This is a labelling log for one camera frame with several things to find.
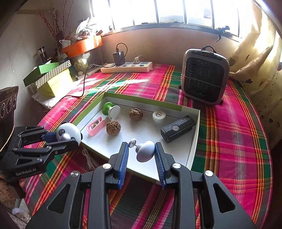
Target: small white wheel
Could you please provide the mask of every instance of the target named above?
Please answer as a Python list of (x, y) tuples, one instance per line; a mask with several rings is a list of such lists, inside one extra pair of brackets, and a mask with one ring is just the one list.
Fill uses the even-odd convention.
[(137, 140), (134, 138), (134, 139), (131, 139), (128, 143), (128, 147), (129, 148), (132, 148), (133, 146), (135, 146), (137, 143)]
[(119, 115), (120, 115), (120, 107), (119, 106), (113, 106), (109, 109), (109, 118), (116, 120), (118, 119)]
[(161, 124), (163, 122), (163, 120), (165, 119), (166, 114), (163, 111), (155, 111), (153, 113), (153, 120), (154, 123), (156, 124)]

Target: green box edge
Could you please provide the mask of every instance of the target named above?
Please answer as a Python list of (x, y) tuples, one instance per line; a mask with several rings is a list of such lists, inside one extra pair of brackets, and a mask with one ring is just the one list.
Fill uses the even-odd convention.
[(134, 102), (139, 102), (139, 103), (144, 103), (148, 105), (153, 105), (153, 106), (158, 106), (162, 108), (167, 108), (175, 111), (182, 111), (182, 106), (177, 105), (177, 104), (172, 104), (172, 103), (167, 103), (167, 102), (162, 102), (158, 100), (153, 100), (153, 99), (147, 99), (147, 98), (142, 98), (142, 97), (137, 97), (137, 96), (132, 96), (132, 95), (124, 95), (124, 94), (117, 94), (113, 92), (103, 92), (101, 95), (99, 95), (94, 101), (92, 101), (72, 122), (74, 125), (78, 125), (82, 119), (95, 107), (99, 102), (101, 102), (105, 97), (111, 97), (111, 98), (117, 98), (117, 99), (124, 99), (124, 100), (129, 100), (129, 101), (134, 101)]
[(56, 67), (59, 66), (59, 62), (50, 63), (47, 65), (39, 65), (36, 69), (34, 69), (31, 73), (29, 73), (24, 79), (23, 82), (25, 86), (35, 83), (37, 80), (39, 80), (42, 76), (44, 76), (46, 73), (52, 71)]

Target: space heater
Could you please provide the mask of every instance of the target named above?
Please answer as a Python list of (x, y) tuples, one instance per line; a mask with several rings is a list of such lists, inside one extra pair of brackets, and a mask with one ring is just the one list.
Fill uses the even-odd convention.
[(0, 152), (5, 148), (13, 133), (18, 91), (18, 86), (0, 90)]
[(229, 63), (210, 45), (189, 49), (183, 59), (181, 89), (185, 96), (208, 104), (220, 103), (229, 74)]

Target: white power strip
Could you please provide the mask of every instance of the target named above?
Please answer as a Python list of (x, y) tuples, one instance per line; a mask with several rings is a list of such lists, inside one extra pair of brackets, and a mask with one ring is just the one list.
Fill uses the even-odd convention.
[[(111, 67), (114, 64), (107, 64), (105, 67)], [(111, 72), (149, 72), (153, 68), (152, 62), (140, 62), (139, 64), (133, 64), (133, 62), (127, 62), (121, 66), (114, 66), (112, 68), (101, 68), (102, 73)]]

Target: pink case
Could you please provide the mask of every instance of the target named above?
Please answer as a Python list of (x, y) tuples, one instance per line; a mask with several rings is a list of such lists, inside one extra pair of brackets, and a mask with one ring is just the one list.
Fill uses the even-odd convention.
[(87, 126), (87, 132), (90, 136), (95, 136), (104, 126), (106, 126), (107, 121), (105, 119), (102, 120), (102, 117), (99, 116), (94, 122)]

